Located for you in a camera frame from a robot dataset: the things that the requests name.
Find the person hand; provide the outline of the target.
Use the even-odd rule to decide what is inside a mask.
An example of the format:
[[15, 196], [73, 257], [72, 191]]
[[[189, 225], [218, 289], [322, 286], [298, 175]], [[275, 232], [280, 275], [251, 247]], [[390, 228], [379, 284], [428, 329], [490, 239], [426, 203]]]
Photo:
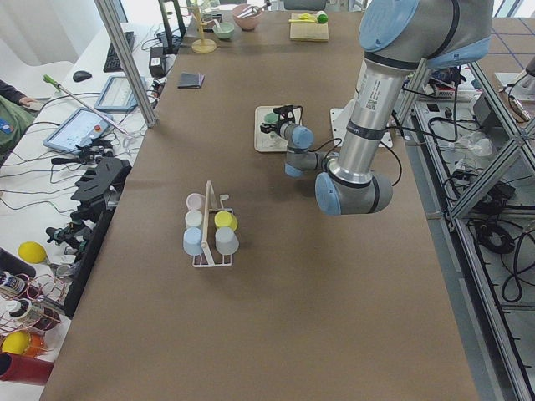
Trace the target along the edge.
[[34, 98], [22, 97], [18, 102], [24, 107], [29, 107], [32, 103], [37, 103], [38, 101]]

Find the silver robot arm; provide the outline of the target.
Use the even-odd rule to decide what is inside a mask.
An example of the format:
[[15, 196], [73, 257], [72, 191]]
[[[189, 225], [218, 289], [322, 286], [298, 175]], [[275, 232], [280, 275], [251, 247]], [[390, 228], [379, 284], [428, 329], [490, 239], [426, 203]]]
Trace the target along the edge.
[[391, 201], [393, 185], [371, 170], [406, 76], [422, 59], [433, 69], [484, 57], [490, 47], [491, 1], [374, 1], [359, 26], [365, 70], [340, 152], [313, 152], [313, 132], [297, 124], [291, 109], [273, 109], [278, 121], [260, 130], [285, 139], [285, 172], [316, 170], [315, 197], [331, 216], [368, 214]]

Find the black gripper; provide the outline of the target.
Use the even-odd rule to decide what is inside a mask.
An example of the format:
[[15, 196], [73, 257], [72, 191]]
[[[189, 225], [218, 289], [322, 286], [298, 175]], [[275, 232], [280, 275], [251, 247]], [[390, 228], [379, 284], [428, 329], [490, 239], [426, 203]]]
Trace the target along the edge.
[[288, 124], [291, 124], [294, 119], [294, 110], [296, 107], [292, 104], [286, 104], [273, 108], [273, 113], [278, 116], [276, 123], [261, 123], [260, 130], [264, 134], [274, 133], [279, 137], [284, 136], [284, 130]]

